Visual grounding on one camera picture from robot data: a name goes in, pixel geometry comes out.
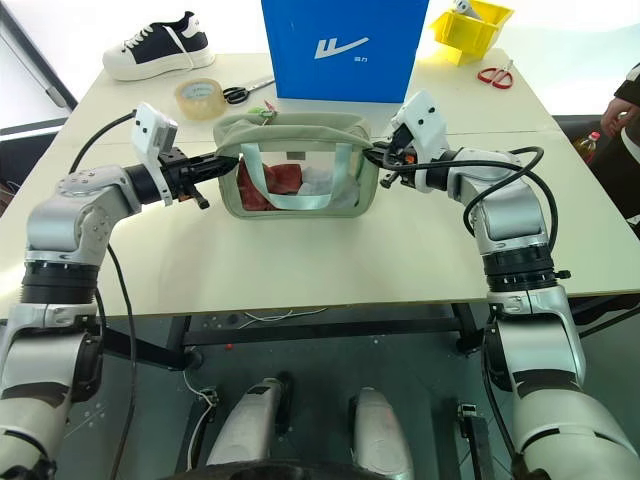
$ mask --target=yellow plastic bin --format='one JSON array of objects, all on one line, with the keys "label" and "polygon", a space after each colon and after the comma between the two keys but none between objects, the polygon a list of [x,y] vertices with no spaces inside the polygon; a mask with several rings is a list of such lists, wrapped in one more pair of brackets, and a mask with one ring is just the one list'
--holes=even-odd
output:
[{"label": "yellow plastic bin", "polygon": [[446,58],[456,65],[484,57],[498,39],[505,22],[513,15],[510,8],[486,2],[472,0],[471,7],[482,20],[449,10],[431,24],[436,41],[446,46]]}]

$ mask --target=black and white sneaker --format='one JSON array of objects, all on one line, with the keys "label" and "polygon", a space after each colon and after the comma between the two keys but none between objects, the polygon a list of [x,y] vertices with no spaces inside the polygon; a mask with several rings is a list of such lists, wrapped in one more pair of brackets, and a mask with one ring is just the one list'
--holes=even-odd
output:
[{"label": "black and white sneaker", "polygon": [[102,56],[104,69],[117,80],[142,80],[170,70],[211,65],[215,55],[198,19],[185,12],[173,23],[152,23]]}]

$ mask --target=red cloth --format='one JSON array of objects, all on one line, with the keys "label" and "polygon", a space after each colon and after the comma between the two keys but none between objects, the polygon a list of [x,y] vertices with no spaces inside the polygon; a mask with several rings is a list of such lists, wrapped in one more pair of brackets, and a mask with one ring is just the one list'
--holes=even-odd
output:
[{"label": "red cloth", "polygon": [[[262,168],[264,168],[264,178],[267,181],[269,193],[286,195],[287,193],[297,193],[300,190],[302,186],[302,169],[300,165],[289,164],[268,167],[263,164]],[[240,161],[238,167],[238,190],[245,210],[277,210],[251,182],[244,160]]]}]

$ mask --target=roll of packing tape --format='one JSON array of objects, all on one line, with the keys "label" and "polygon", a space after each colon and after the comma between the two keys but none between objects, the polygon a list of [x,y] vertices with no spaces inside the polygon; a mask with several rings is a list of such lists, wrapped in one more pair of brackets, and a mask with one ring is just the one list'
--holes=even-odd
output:
[{"label": "roll of packing tape", "polygon": [[180,110],[190,120],[219,117],[227,107],[220,84],[210,78],[183,83],[176,88],[175,96]]}]

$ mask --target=gray floor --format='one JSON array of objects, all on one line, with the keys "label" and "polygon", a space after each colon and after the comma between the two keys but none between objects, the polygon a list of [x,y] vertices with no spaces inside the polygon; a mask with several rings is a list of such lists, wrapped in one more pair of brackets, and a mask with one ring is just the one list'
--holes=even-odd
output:
[{"label": "gray floor", "polygon": [[[484,318],[485,309],[484,305],[474,306],[477,318]],[[406,311],[396,307],[396,318],[406,318]],[[200,318],[194,320],[197,322],[215,328],[220,320]],[[168,319],[137,322],[140,336],[158,343],[165,338],[168,324]],[[114,326],[126,328],[123,322],[114,322]],[[588,343],[597,344],[597,337]],[[217,386],[223,403],[208,429],[203,451],[210,448],[229,408],[252,383],[287,370],[296,381],[292,429],[275,439],[274,458],[349,462],[347,402],[360,387],[373,386],[394,406],[412,451],[417,479],[473,478],[468,446],[454,423],[457,400],[476,403],[488,419],[496,478],[508,479],[509,459],[490,415],[479,359],[456,354],[456,338],[454,333],[410,334],[242,344],[231,350],[205,347],[201,349],[205,363],[189,375],[198,388]],[[614,415],[624,414],[630,404],[627,399],[611,402],[617,398],[611,389],[598,388],[608,380],[597,366],[598,362],[588,387],[596,395],[606,393],[615,408],[605,404]],[[128,401],[128,381],[128,362],[107,357],[99,395],[72,411],[59,456],[59,478],[108,477]],[[510,397],[502,392],[497,397],[510,424]],[[180,373],[140,366],[138,408],[120,479],[153,479],[173,473],[192,400]],[[640,432],[640,427],[632,427]]]}]

